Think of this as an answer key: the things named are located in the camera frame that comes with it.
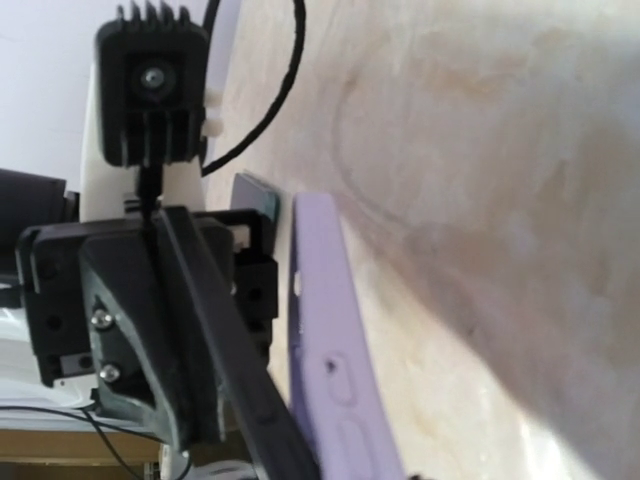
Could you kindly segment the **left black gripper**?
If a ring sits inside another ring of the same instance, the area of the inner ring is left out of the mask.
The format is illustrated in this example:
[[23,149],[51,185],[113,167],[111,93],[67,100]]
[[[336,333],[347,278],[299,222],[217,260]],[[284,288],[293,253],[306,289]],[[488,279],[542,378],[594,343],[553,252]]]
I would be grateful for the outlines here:
[[[196,214],[263,359],[278,315],[276,224],[253,209]],[[16,242],[21,304],[41,382],[92,372],[68,365],[88,355],[99,370],[103,410],[148,428],[176,450],[222,441],[221,380],[203,336],[176,312],[161,259],[160,217],[27,228]]]

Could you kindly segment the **lavender phone case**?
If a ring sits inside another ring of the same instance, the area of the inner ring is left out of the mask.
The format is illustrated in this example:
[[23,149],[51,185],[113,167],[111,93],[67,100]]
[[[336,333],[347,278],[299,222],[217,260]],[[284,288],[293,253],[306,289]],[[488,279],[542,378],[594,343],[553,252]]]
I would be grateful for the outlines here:
[[340,218],[327,193],[293,200],[291,410],[324,479],[403,479],[379,394]]

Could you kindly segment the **black phone top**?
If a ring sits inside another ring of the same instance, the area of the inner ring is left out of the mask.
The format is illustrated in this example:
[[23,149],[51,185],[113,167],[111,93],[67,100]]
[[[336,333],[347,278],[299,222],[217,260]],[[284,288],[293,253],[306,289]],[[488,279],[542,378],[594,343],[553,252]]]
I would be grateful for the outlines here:
[[160,211],[161,259],[173,309],[203,336],[260,479],[319,479],[314,455],[260,358],[191,213]]

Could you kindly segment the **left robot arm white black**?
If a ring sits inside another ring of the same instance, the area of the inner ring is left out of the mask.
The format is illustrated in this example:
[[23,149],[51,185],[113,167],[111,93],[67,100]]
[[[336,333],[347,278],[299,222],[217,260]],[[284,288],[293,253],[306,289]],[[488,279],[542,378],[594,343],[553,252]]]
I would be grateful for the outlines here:
[[92,374],[100,415],[179,452],[223,443],[267,404],[275,222],[167,207],[82,223],[63,180],[1,174],[1,302],[25,313],[41,382]]

